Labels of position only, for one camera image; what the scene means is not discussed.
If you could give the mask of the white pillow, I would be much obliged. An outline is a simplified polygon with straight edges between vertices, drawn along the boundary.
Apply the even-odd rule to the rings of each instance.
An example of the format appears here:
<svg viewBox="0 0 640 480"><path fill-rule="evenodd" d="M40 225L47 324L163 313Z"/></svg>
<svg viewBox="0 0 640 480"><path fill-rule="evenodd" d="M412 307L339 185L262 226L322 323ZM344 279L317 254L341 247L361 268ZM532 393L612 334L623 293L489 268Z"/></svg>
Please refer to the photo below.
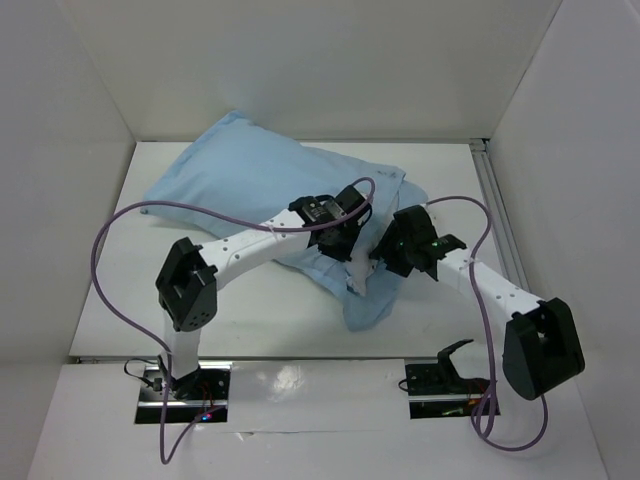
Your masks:
<svg viewBox="0 0 640 480"><path fill-rule="evenodd" d="M356 245L345 263L347 288L360 297L366 297L368 286L385 272L384 264L370 257L377 246L378 242Z"/></svg>

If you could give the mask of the light blue green pillowcase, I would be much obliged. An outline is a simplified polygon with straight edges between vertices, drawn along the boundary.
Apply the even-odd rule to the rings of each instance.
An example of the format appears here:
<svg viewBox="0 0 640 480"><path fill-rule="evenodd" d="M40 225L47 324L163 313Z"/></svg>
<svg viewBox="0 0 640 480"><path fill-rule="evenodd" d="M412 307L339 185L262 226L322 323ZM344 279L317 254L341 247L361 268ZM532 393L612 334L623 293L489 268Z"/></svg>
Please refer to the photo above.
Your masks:
<svg viewBox="0 0 640 480"><path fill-rule="evenodd" d="M421 204L427 194L407 181L404 170L331 151L306 147L254 124L245 115L227 114L186 148L144 194L142 213L196 226L223 238L241 226L204 215L202 209L261 223L303 196L335 196L362 177L375 182L373 216L358 244L379 242L393 214ZM403 280L387 271L368 286L367 296L346 284L345 263L309 249L280 259L308 276L342 304L351 331L363 331L389 317Z"/></svg>

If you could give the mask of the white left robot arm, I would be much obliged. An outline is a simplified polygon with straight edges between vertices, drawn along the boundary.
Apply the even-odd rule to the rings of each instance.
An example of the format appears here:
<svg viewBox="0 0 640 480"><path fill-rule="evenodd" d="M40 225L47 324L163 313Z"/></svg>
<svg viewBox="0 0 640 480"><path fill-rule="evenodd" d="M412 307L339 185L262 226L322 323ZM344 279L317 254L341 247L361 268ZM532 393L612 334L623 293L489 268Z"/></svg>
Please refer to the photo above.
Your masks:
<svg viewBox="0 0 640 480"><path fill-rule="evenodd" d="M349 185L335 196L300 197L256 229L201 245L176 241L155 282L168 346L159 357L163 389L184 399L199 388L201 330L217 314L220 290L267 262L313 248L349 261L371 214L370 201Z"/></svg>

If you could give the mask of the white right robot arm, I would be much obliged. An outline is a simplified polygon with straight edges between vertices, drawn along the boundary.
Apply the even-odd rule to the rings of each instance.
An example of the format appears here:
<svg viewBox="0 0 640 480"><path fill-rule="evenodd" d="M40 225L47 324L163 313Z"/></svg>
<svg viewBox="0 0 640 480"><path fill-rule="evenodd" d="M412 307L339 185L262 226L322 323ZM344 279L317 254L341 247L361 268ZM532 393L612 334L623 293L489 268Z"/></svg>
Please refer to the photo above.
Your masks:
<svg viewBox="0 0 640 480"><path fill-rule="evenodd" d="M424 204L396 212L370 258L401 277L417 270L470 301L482 300L503 343L504 378L521 398L535 400L585 370L569 305L517 287L474 259L463 241L439 235Z"/></svg>

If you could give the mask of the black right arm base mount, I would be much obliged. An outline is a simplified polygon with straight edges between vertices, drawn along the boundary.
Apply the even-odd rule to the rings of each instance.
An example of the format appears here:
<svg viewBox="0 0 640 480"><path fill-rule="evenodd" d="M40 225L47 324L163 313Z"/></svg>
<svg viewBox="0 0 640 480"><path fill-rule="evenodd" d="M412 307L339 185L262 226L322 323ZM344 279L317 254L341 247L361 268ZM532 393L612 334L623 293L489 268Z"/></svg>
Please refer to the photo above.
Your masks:
<svg viewBox="0 0 640 480"><path fill-rule="evenodd" d="M408 397L412 420L470 417L489 387L489 380L461 376L451 356L472 343L459 340L441 349L434 358L406 360L405 377L398 388Z"/></svg>

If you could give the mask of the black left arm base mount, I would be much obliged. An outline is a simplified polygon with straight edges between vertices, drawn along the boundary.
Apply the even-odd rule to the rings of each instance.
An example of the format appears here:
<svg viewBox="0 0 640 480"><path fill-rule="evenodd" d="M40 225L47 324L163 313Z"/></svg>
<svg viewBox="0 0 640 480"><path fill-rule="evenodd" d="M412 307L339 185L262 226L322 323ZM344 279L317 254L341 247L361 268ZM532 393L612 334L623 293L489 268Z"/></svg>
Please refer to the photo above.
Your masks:
<svg viewBox="0 0 640 480"><path fill-rule="evenodd" d="M202 361L186 380L173 381L165 422L187 424L196 418L205 424L226 423L231 370L230 362ZM166 382L157 362L134 357L124 363L123 372L139 385L134 423L159 425Z"/></svg>

